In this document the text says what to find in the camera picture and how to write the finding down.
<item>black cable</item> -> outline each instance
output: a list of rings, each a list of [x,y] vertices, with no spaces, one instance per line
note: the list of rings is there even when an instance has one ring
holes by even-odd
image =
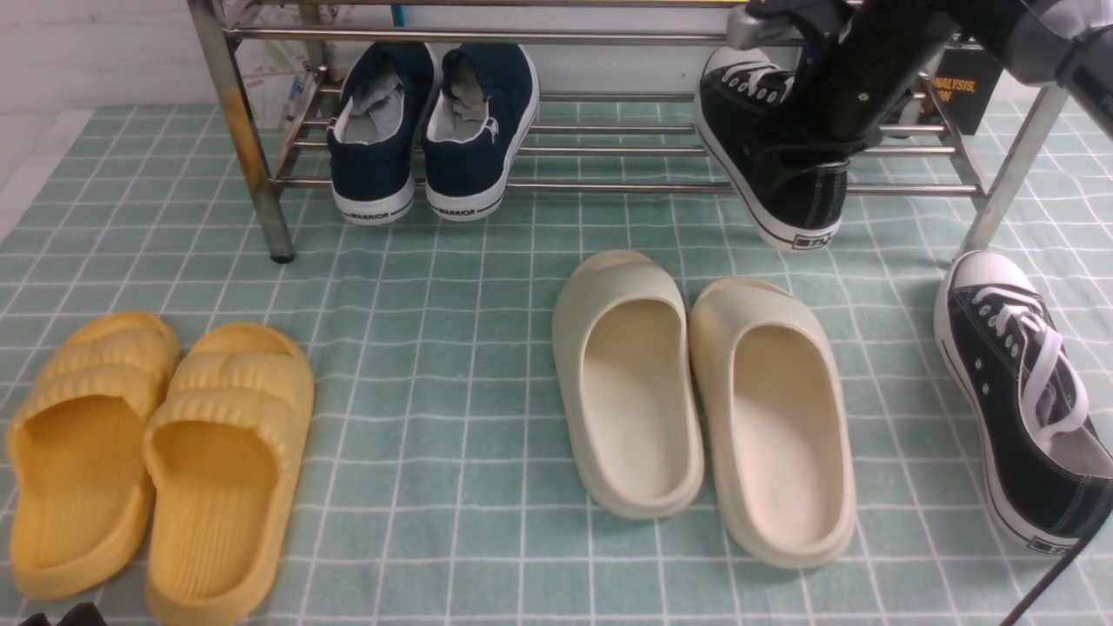
[[[1032,608],[1032,605],[1035,604],[1037,599],[1040,599],[1040,596],[1042,596],[1043,593],[1047,590],[1047,587],[1051,587],[1051,584],[1054,583],[1056,578],[1058,578],[1058,575],[1063,574],[1064,571],[1066,571],[1066,568],[1071,567],[1071,564],[1074,563],[1074,559],[1078,558],[1078,555],[1082,554],[1082,550],[1086,549],[1086,546],[1090,545],[1090,541],[1092,541],[1094,537],[1096,537],[1097,534],[1101,531],[1101,529],[1105,526],[1105,520],[1109,519],[1109,511],[1106,510],[1105,515],[1099,517],[1099,519],[1101,519],[1101,521],[1095,522],[1092,529],[1084,532],[1082,537],[1078,537],[1078,541],[1075,545],[1071,546],[1071,548],[1066,550],[1066,554],[1064,554],[1062,558],[1055,561],[1055,565],[1053,565],[1052,568],[1048,569],[1047,573],[1043,575],[1043,578],[1041,578],[1040,581],[1036,583],[1035,586],[1032,587],[1032,589],[1030,589],[1027,594],[1024,594],[1024,597],[1021,598],[1021,601],[1017,603],[1016,606],[1013,607],[1013,610],[1011,610],[1008,615],[1005,616],[1005,619],[1002,620],[1001,626],[1013,626],[1013,624],[1016,624],[1016,622],[1024,616],[1025,612]]]

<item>cream slipper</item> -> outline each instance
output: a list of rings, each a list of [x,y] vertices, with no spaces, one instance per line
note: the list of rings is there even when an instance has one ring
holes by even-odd
[[[854,466],[819,322],[774,285],[730,277],[700,294],[690,336],[723,525],[769,565],[835,560],[854,536]]]
[[[703,479],[703,447],[672,277],[633,251],[592,256],[556,300],[553,355],[591,497],[633,519],[688,506]]]

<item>white rubber sole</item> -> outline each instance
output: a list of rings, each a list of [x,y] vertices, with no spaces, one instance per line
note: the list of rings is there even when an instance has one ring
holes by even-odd
[[[436,52],[433,51],[433,47],[425,43],[425,51],[429,52],[429,60],[433,63],[433,87],[429,91],[429,98],[425,99],[425,107],[422,109],[421,117],[417,118],[417,129],[415,133],[416,137],[422,128],[425,128],[425,124],[429,120],[430,111],[433,110],[433,102],[436,101],[436,94],[441,86],[441,65],[436,60]],[[341,91],[343,92],[344,87],[347,86],[347,77],[344,77],[344,82],[341,86]],[[411,144],[410,156],[413,157],[413,146]],[[374,200],[353,200],[345,198],[336,193],[336,187],[333,189],[333,200],[336,203],[336,207],[341,209],[341,215],[344,219],[351,224],[356,224],[359,226],[382,226],[383,224],[390,224],[404,217],[414,205],[414,198],[417,195],[417,182],[414,179],[413,166],[410,167],[410,178],[406,179],[405,185],[401,189],[386,196],[384,198],[378,198]]]
[[[762,241],[782,252],[819,250],[830,243],[835,233],[838,232],[839,224],[843,223],[841,217],[838,222],[826,228],[809,231],[789,226],[774,217],[766,209],[754,193],[754,189],[750,188],[750,184],[746,182],[746,177],[735,167],[727,150],[715,138],[715,134],[711,133],[711,128],[707,125],[707,119],[703,117],[703,108],[700,105],[698,88],[696,91],[696,130],[708,154],[727,170],[727,180],[730,182],[730,186],[735,188],[735,192],[742,197],[742,204],[746,205],[746,211],[749,212],[750,218],[757,225],[758,236]]]
[[[951,283],[955,275],[957,263],[952,264],[951,270],[943,277],[939,292],[935,295],[935,319],[933,322],[935,331],[935,342],[939,346],[943,362],[947,364],[951,375],[958,382],[966,393],[966,399],[971,403],[971,410],[977,418],[978,441],[982,444],[982,466],[984,469],[985,493],[988,498],[991,517],[997,522],[1007,537],[1026,548],[1041,552],[1060,555],[1067,551],[1077,539],[1055,537],[1040,530],[1028,524],[1005,497],[1005,489],[1001,485],[1001,477],[995,468],[996,460],[993,456],[993,446],[989,442],[989,431],[985,428],[985,415],[982,414],[981,405],[977,402],[977,391],[966,371],[958,365],[958,349],[955,345],[951,330],[951,316],[947,314],[947,293],[951,291]]]
[[[380,226],[390,224],[410,213],[410,208],[414,205],[416,190],[417,185],[411,173],[406,184],[385,198],[367,202],[352,200],[337,194],[336,187],[333,187],[333,200],[347,222],[361,226]]]
[[[541,102],[541,84],[538,81],[538,68],[533,65],[533,59],[522,49],[525,62],[530,66],[530,77],[533,79],[533,92],[530,95],[530,104],[522,115],[522,124],[518,125],[518,133],[510,140],[506,156],[502,160],[502,175],[494,185],[477,194],[470,196],[446,196],[440,194],[426,180],[425,198],[432,205],[433,212],[450,222],[472,222],[482,219],[491,215],[502,204],[502,196],[506,193],[506,179],[510,177],[510,166],[518,156],[522,141],[525,140],[526,133],[533,126],[538,117],[538,107]]]

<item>beige slide sandal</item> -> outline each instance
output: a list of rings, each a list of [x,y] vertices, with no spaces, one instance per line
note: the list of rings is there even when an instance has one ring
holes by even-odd
[[[309,419],[313,372],[258,324],[203,336],[145,442],[155,481],[147,604],[168,626],[228,626],[274,584]]]
[[[769,283],[729,277],[697,299],[690,334],[727,530],[777,567],[835,560],[854,536],[854,466],[819,321]]]
[[[147,420],[180,359],[148,313],[114,313],[66,340],[12,420],[19,482],[16,586],[53,599],[104,583],[142,544],[155,490],[142,466]]]
[[[673,515],[703,481],[683,300],[633,251],[599,253],[553,311],[553,356],[584,487],[632,519]]]

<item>black high-top sneaker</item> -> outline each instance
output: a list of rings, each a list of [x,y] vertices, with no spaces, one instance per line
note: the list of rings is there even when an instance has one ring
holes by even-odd
[[[785,251],[826,246],[838,231],[846,198],[846,159],[821,164],[770,194],[756,192],[754,156],[764,148],[758,123],[792,88],[791,71],[759,50],[719,48],[708,59],[696,91],[696,129],[742,196],[758,234]]]
[[[1020,267],[972,252],[935,301],[935,340],[981,426],[988,505],[1006,535],[1062,554],[1113,507],[1113,458],[1043,299]]]

